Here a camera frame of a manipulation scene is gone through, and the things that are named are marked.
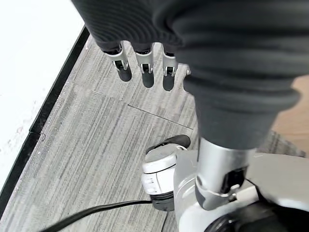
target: metal joint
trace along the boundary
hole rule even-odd
[[[121,67],[123,67],[124,70],[127,70],[129,66],[123,41],[121,41],[120,46],[121,46],[120,53],[115,55],[107,54],[114,67],[117,69],[117,71],[120,71]]]
[[[146,54],[135,53],[136,60],[139,64],[139,68],[142,74],[145,72],[152,73],[154,68],[154,50],[153,45],[150,48],[150,51]]]

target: robotic finger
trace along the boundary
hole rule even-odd
[[[138,62],[143,84],[146,88],[154,85],[154,52],[153,43],[132,43]]]
[[[122,81],[130,81],[132,72],[126,56],[126,50],[123,42],[106,43],[103,52],[107,54],[110,61],[116,68],[118,75]]]
[[[178,69],[178,62],[175,57],[176,48],[167,44],[162,45],[163,49],[163,89],[171,91],[174,87],[175,75]]]

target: black plastic part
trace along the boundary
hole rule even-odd
[[[154,86],[155,83],[155,78],[154,78],[154,73],[149,73],[147,71],[145,71],[145,73],[141,74],[142,80],[143,80],[143,84],[146,88],[151,88],[152,86]]]
[[[157,147],[164,146],[167,144],[178,144],[180,146],[188,148],[191,144],[191,140],[190,137],[185,134],[176,135],[164,140],[163,142],[160,142],[157,145],[149,147],[148,149],[146,149],[146,154],[151,150],[156,149]]]
[[[123,67],[119,68],[118,75],[119,75],[120,79],[124,82],[128,82],[129,80],[131,80],[132,79],[132,72],[131,72],[130,66],[128,65],[126,70],[124,70]]]
[[[166,91],[171,91],[174,87],[175,76],[168,73],[167,76],[163,75],[163,89]]]
[[[233,170],[226,174],[223,178],[223,184],[220,193],[228,193],[234,185],[242,186],[247,172],[247,167]]]
[[[174,211],[174,193],[173,191],[159,194],[159,195],[150,195],[150,199],[153,202],[154,208],[161,211]]]

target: silver metal bracket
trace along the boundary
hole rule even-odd
[[[151,51],[147,54],[135,53],[137,63],[142,74],[145,72],[152,73],[154,68],[154,45],[151,46]]]
[[[118,64],[119,62],[121,63],[121,66],[124,68],[124,70],[127,70],[128,66],[129,66],[129,62],[127,60],[126,50],[125,50],[125,46],[124,46],[123,41],[121,41],[120,45],[121,45],[121,52],[120,53],[118,53],[116,55],[107,54],[107,56],[109,57],[110,61],[114,65],[114,67],[117,69],[117,71],[120,71],[119,64]]]
[[[162,66],[163,66],[163,75],[167,76],[168,73],[171,74],[171,76],[176,75],[176,71],[178,69],[178,62],[176,61],[176,57],[170,57],[164,53],[164,48],[162,46],[163,50],[163,59],[162,59]]]

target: black fingertip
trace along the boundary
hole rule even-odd
[[[128,82],[132,79],[132,72],[130,69],[130,66],[127,67],[127,70],[124,70],[123,68],[120,68],[118,71],[118,75],[120,79],[124,82]]]
[[[142,80],[143,80],[143,84],[146,88],[151,88],[154,83],[155,83],[155,78],[154,78],[154,73],[142,73],[141,74]]]
[[[168,73],[167,76],[163,76],[163,89],[171,91],[174,87],[175,77]]]

